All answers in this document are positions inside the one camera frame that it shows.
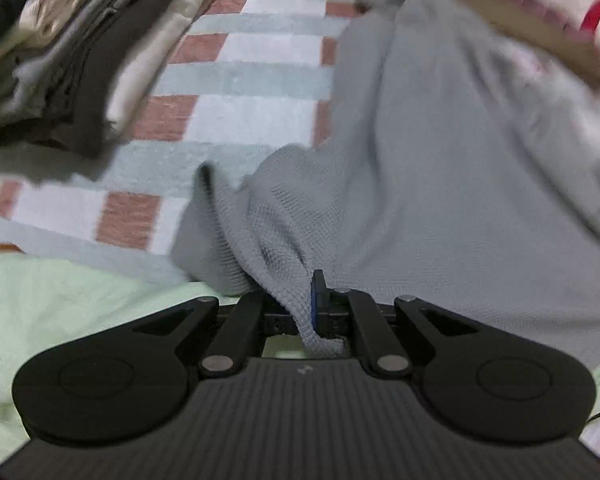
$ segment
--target pile of folded clothes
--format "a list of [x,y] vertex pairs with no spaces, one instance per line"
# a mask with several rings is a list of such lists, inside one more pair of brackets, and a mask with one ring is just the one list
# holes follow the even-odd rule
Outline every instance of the pile of folded clothes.
[[0,146],[98,156],[120,136],[107,117],[120,67],[172,1],[0,0]]

